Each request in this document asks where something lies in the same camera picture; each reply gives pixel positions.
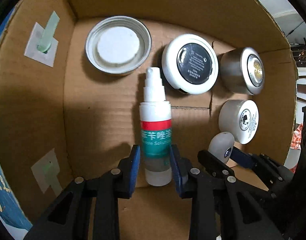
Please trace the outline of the small white rounded device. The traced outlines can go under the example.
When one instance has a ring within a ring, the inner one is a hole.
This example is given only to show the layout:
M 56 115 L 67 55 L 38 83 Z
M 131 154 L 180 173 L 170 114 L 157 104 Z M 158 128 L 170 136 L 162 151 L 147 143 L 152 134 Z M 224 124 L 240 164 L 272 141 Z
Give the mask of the small white rounded device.
M 234 137 L 229 132 L 221 132 L 210 141 L 208 152 L 226 164 L 234 147 Z

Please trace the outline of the white cream jar green print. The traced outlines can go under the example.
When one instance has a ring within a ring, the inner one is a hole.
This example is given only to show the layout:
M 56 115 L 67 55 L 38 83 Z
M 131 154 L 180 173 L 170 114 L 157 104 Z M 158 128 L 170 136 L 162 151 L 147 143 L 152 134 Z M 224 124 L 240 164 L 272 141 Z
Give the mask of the white cream jar green print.
M 256 134 L 259 110 L 252 100 L 227 100 L 219 113 L 219 129 L 229 132 L 236 142 L 245 145 Z

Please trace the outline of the white green spray bottle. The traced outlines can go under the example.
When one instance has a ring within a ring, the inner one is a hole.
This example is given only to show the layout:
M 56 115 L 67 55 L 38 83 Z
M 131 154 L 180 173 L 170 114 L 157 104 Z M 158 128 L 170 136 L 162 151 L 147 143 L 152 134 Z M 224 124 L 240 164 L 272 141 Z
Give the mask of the white green spray bottle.
M 141 151 L 145 180 L 151 186 L 164 186 L 172 180 L 169 147 L 172 142 L 171 104 L 166 99 L 160 69 L 146 70 L 144 101 L 139 105 Z

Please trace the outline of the silver metal tin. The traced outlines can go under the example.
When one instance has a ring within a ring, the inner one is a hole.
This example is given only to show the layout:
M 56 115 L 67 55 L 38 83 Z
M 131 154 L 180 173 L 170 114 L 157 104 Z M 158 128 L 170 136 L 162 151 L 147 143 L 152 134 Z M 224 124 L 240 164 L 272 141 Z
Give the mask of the silver metal tin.
M 234 94 L 257 95 L 265 83 L 264 65 L 251 47 L 224 53 L 219 72 L 224 86 Z

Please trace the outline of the white jar black label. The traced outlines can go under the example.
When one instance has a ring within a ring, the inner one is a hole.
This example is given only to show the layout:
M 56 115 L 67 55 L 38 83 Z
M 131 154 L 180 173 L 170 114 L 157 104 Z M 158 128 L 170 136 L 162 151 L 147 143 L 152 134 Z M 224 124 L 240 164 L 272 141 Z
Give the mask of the white jar black label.
M 183 34 L 165 46 L 162 70 L 176 90 L 199 95 L 211 90 L 219 73 L 218 58 L 212 46 L 194 34 Z

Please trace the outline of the gold jar lid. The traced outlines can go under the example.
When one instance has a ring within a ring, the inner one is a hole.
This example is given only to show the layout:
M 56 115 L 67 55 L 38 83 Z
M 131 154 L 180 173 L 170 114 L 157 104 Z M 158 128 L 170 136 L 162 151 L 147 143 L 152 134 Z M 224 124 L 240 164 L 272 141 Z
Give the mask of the gold jar lid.
M 148 58 L 152 37 L 145 24 L 128 16 L 112 16 L 93 26 L 85 42 L 89 62 L 110 75 L 128 75 Z

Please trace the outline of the orange white patterned cloth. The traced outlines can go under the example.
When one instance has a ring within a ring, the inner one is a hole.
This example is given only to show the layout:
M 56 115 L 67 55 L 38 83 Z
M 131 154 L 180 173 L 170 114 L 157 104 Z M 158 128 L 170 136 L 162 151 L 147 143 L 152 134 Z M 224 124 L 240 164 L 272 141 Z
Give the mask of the orange white patterned cloth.
M 290 148 L 294 150 L 301 149 L 301 140 L 302 140 L 302 129 L 303 124 L 297 126 L 296 130 L 293 132 L 292 142 L 290 144 Z

